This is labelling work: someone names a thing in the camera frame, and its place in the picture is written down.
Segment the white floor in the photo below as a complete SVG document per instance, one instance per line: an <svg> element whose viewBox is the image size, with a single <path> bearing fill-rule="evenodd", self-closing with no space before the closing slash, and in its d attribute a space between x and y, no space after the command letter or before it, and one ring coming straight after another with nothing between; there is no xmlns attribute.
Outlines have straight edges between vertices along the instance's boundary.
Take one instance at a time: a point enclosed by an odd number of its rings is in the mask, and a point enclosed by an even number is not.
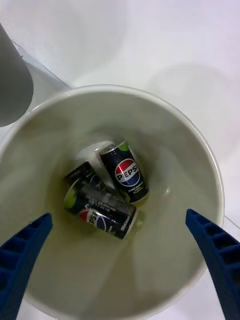
<svg viewBox="0 0 240 320"><path fill-rule="evenodd" d="M186 114L217 158L225 215L240 227L239 16L238 0L0 2L0 21L12 40L69 87L134 87ZM30 109L67 88L35 67L31 72L38 85ZM0 137L8 129L0 128ZM226 223L240 240L238 227ZM19 318L48 319L26 304ZM223 319L209 274L153 319Z"/></svg>

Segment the pepsi can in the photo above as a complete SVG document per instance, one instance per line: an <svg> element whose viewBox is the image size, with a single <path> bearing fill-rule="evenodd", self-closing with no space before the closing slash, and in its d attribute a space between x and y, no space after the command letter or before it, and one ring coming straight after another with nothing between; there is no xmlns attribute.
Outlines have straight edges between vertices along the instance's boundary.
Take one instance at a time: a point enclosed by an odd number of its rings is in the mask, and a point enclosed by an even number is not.
<svg viewBox="0 0 240 320"><path fill-rule="evenodd" d="M127 236L138 216L138 210L133 205L83 180L77 180L68 190L64 208L86 223L120 239Z"/></svg>
<svg viewBox="0 0 240 320"><path fill-rule="evenodd" d="M78 179L85 180L97 189L104 190L106 188L105 184L101 181L99 176L96 174L96 171L88 161L80 164L76 169L66 175L64 181L70 187Z"/></svg>
<svg viewBox="0 0 240 320"><path fill-rule="evenodd" d="M147 195L149 190L144 177L125 141L118 145L109 144L99 155L126 201L133 203Z"/></svg>

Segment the pepsi logo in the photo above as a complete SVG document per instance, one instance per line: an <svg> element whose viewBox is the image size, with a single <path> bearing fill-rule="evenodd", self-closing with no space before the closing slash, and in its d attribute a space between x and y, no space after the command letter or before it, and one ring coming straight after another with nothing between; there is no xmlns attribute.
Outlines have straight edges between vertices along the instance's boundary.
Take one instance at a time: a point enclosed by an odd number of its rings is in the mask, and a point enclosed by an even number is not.
<svg viewBox="0 0 240 320"><path fill-rule="evenodd" d="M98 229L106 231L106 223L101 215L98 215L93 209L85 208L79 213L80 218L88 224L94 225Z"/></svg>
<svg viewBox="0 0 240 320"><path fill-rule="evenodd" d="M115 169L116 180L125 187L133 187L140 180L140 171L133 159L125 159Z"/></svg>

